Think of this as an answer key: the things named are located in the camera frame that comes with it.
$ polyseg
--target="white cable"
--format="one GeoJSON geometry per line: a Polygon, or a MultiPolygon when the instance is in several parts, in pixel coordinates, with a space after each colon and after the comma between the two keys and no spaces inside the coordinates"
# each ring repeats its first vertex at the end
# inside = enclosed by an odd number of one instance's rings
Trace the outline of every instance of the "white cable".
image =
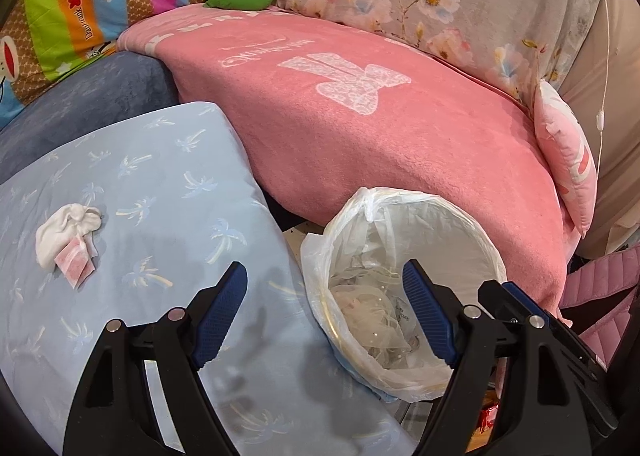
{"type": "Polygon", "coordinates": [[[607,84],[609,83],[609,56],[611,51],[611,28],[609,23],[609,3],[604,0],[604,8],[607,13],[607,63],[605,67],[604,75],[604,93],[602,94],[602,106],[600,111],[596,115],[596,128],[600,132],[600,150],[598,152],[598,165],[596,166],[596,173],[600,176],[600,160],[602,159],[602,131],[604,130],[604,103],[607,98],[607,84]]]}

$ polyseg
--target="pink tissue packet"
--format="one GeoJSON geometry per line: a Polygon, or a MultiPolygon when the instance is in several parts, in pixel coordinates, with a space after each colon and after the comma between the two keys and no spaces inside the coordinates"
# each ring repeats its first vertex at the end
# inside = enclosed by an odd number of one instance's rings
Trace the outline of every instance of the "pink tissue packet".
{"type": "Polygon", "coordinates": [[[76,235],[56,256],[56,264],[71,287],[76,289],[95,270],[91,258],[96,255],[92,235],[76,235]]]}

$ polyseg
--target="trash bin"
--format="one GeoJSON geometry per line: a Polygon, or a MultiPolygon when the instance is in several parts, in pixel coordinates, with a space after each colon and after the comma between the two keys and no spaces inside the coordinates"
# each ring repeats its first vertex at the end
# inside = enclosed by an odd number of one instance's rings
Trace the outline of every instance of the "trash bin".
{"type": "Polygon", "coordinates": [[[451,369],[436,358],[402,289],[417,259],[431,280],[478,305],[483,281],[506,281],[500,254],[480,224],[442,197],[359,189],[322,235],[301,248],[306,295],[337,359],[382,399],[441,396],[451,369]]]}

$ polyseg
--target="blue rubber grip pad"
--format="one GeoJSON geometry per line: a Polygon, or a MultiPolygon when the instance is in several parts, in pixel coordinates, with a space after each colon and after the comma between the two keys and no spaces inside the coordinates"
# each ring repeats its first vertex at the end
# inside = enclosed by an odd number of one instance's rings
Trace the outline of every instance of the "blue rubber grip pad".
{"type": "Polygon", "coordinates": [[[502,285],[502,287],[513,295],[520,303],[523,305],[529,313],[532,315],[540,315],[542,319],[545,321],[545,326],[549,326],[549,318],[546,316],[545,311],[537,305],[537,303],[530,298],[526,293],[524,293],[520,287],[518,287],[515,283],[511,281],[507,281],[502,285]]]}
{"type": "Polygon", "coordinates": [[[198,369],[218,355],[244,299],[246,288],[246,268],[238,264],[198,325],[195,347],[191,354],[191,360],[198,369]]]}
{"type": "Polygon", "coordinates": [[[411,262],[405,263],[402,269],[402,286],[433,353],[453,368],[458,362],[453,327],[422,274],[411,262]]]}

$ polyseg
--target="dark blue cushion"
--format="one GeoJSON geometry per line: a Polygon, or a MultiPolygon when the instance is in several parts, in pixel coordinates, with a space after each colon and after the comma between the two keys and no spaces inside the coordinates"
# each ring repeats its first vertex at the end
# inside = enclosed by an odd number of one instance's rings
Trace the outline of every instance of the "dark blue cushion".
{"type": "Polygon", "coordinates": [[[158,59],[119,52],[71,75],[0,131],[0,183],[91,131],[178,104],[171,72],[158,59]]]}

